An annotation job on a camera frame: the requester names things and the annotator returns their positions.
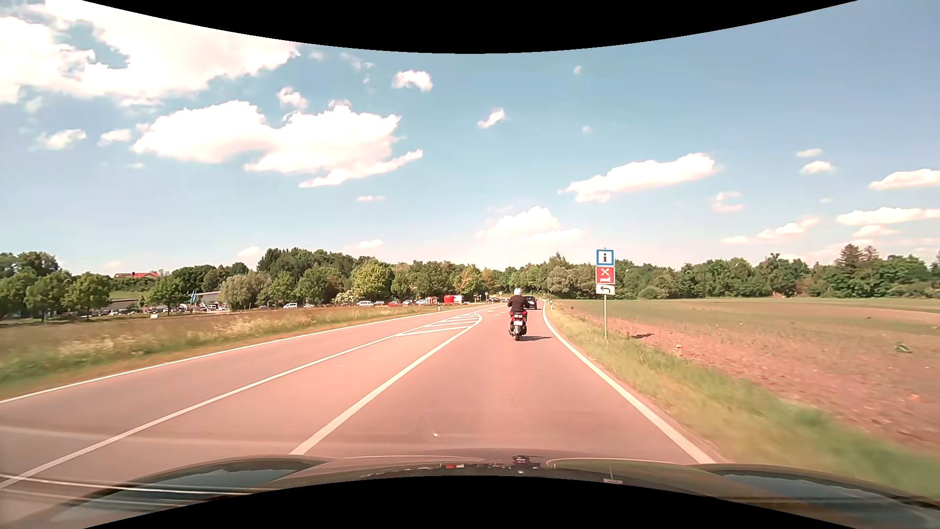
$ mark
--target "dry grass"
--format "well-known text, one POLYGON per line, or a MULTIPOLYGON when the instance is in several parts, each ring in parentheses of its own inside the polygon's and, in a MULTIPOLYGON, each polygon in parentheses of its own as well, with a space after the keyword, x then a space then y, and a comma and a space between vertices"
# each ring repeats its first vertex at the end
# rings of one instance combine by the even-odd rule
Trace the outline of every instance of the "dry grass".
POLYGON ((748 380, 603 330, 556 303, 553 324, 733 460, 830 472, 940 497, 940 459, 840 424, 748 380))
POLYGON ((32 383, 24 380, 61 376, 88 366, 436 311, 434 307, 336 307, 13 326, 0 329, 0 386, 13 384, 26 391, 32 383))

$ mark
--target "treeline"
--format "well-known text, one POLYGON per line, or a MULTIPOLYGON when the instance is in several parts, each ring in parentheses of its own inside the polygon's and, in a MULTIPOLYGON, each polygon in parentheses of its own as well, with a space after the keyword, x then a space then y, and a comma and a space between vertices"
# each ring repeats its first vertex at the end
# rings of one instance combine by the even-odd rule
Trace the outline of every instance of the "treeline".
MULTIPOLYGON (((914 255, 880 256, 871 246, 847 245, 832 264, 809 266, 771 254, 757 265, 745 259, 712 259, 676 270, 617 260, 616 298, 688 297, 940 297, 940 251, 927 265, 914 255)), ((562 298, 595 297, 594 267, 572 264, 560 253, 543 263, 505 270, 449 261, 390 264, 323 249, 269 248, 255 270, 244 263, 184 266, 157 278, 75 276, 43 251, 0 253, 0 319, 12 314, 91 311, 109 304, 115 291, 140 292, 141 304, 177 305, 196 292, 220 290, 233 309, 262 304, 343 303, 358 299, 416 299, 445 294, 466 297, 529 293, 562 298)))

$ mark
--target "red sign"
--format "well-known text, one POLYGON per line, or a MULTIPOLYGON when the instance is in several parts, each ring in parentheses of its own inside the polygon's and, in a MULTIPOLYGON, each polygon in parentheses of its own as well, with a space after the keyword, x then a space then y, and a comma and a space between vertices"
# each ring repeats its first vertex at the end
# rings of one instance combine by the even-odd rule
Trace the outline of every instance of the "red sign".
POLYGON ((614 267, 613 266, 595 266, 594 267, 594 282, 599 284, 614 284, 614 267))

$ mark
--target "black jacket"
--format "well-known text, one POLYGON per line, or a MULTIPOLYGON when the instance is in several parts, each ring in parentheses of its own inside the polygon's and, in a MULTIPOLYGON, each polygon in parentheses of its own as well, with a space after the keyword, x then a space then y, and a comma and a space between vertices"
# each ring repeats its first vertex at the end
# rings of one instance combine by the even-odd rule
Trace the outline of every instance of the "black jacket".
POLYGON ((514 313, 521 313, 525 310, 525 298, 522 296, 510 297, 506 306, 514 313))

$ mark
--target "white cloud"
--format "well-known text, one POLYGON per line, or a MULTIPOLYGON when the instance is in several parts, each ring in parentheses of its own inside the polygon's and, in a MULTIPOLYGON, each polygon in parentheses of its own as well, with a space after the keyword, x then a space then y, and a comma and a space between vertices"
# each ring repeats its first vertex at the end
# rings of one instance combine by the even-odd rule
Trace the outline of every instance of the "white cloud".
POLYGON ((23 104, 23 110, 28 112, 29 114, 35 114, 41 106, 42 106, 42 96, 39 96, 23 104))
POLYGON ((39 135, 39 137, 36 138, 36 142, 41 149, 61 151, 62 149, 67 149, 79 141, 82 141, 86 137, 87 135, 82 129, 69 129, 65 131, 59 131, 51 136, 46 136, 45 133, 42 133, 39 135))
POLYGON ((528 244, 538 244, 538 243, 567 243, 575 241, 581 238, 583 232, 577 228, 571 230, 561 230, 555 231, 551 230, 547 233, 536 233, 531 237, 523 239, 524 243, 528 244))
POLYGON ((575 192, 576 202, 607 202, 611 193, 628 193, 638 189, 665 187, 708 178, 717 172, 714 160, 705 154, 686 154, 673 162, 631 162, 612 168, 607 174, 572 182, 563 192, 575 192))
POLYGON ((920 208, 878 208, 874 211, 855 210, 836 217, 836 222, 846 226, 862 226, 865 224, 897 224, 911 220, 925 218, 940 218, 940 209, 920 208))
POLYGON ((258 108, 230 101, 196 110, 181 110, 158 118, 133 144, 135 152, 154 152, 179 160, 218 164, 243 152, 261 152, 246 170, 314 173, 324 177, 301 187, 337 185, 395 170, 423 155, 421 150, 386 160, 397 140, 392 133, 400 117, 356 114, 337 104, 320 114, 295 112, 284 126, 265 123, 258 108))
POLYGON ((744 209, 744 204, 725 204, 727 199, 737 199, 741 197, 738 191, 722 191, 712 199, 712 209, 718 213, 731 213, 744 209))
POLYGON ((493 112, 490 113, 490 117, 487 118, 485 121, 484 120, 477 121, 477 127, 481 129, 488 129, 492 127, 493 125, 496 125, 498 121, 502 121, 505 118, 506 118, 506 111, 503 110, 502 108, 497 108, 493 112))
POLYGON ((431 83, 430 74, 427 72, 415 72, 414 70, 398 72, 395 74, 395 80, 392 81, 392 88, 417 87, 422 92, 430 92, 433 86, 434 84, 431 83))
POLYGON ((800 169, 800 174, 814 174, 817 172, 828 171, 832 172, 836 168, 832 167, 832 164, 829 162, 823 162, 823 160, 816 160, 815 162, 809 162, 800 169))
POLYGON ((500 218, 496 225, 481 232, 490 237, 501 237, 518 232, 535 232, 550 228, 560 228, 561 223, 552 216, 548 208, 533 206, 528 211, 512 216, 506 215, 500 218))
POLYGON ((98 140, 98 145, 99 147, 104 147, 116 141, 131 141, 132 134, 133 131, 131 129, 117 129, 115 131, 106 132, 102 134, 102 137, 98 140))
POLYGON ((258 257, 261 255, 261 248, 257 246, 250 246, 238 252, 239 257, 258 257))
POLYGON ((920 187, 926 185, 940 185, 940 170, 919 169, 892 172, 885 176, 883 180, 869 184, 869 189, 884 191, 885 189, 920 187))
POLYGON ((357 245, 347 246, 345 249, 376 249, 381 246, 383 242, 379 239, 372 239, 371 241, 363 241, 357 245))
POLYGON ((877 224, 870 224, 869 226, 863 226, 861 230, 853 233, 852 237, 872 237, 877 235, 893 235, 894 233, 900 232, 878 226, 877 224))
POLYGON ((295 42, 228 33, 74 0, 46 0, 16 9, 45 24, 0 18, 0 103, 16 103, 21 88, 79 97, 108 96, 122 104, 156 104, 205 90, 209 81, 257 75, 299 55, 295 42), (64 43, 80 21, 94 37, 125 55, 111 68, 91 50, 64 43))
POLYGON ((304 99, 304 96, 300 95, 300 92, 294 91, 291 87, 284 87, 281 91, 277 92, 277 101, 281 102, 281 108, 293 106, 294 108, 303 110, 307 107, 307 100, 304 99))
POLYGON ((359 72, 360 70, 364 68, 368 70, 369 68, 372 68, 373 66, 375 66, 375 64, 371 62, 366 62, 362 60, 361 58, 357 56, 351 56, 350 54, 346 52, 342 52, 341 54, 339 54, 339 57, 342 58, 343 60, 349 61, 349 63, 352 64, 352 67, 357 72, 359 72))
POLYGON ((800 233, 805 233, 807 228, 819 224, 820 220, 817 218, 807 218, 800 220, 798 222, 790 222, 779 228, 767 229, 757 234, 756 237, 745 237, 743 235, 737 235, 734 237, 726 237, 721 239, 721 242, 727 245, 746 245, 746 244, 758 244, 767 241, 775 241, 788 235, 797 235, 800 233))

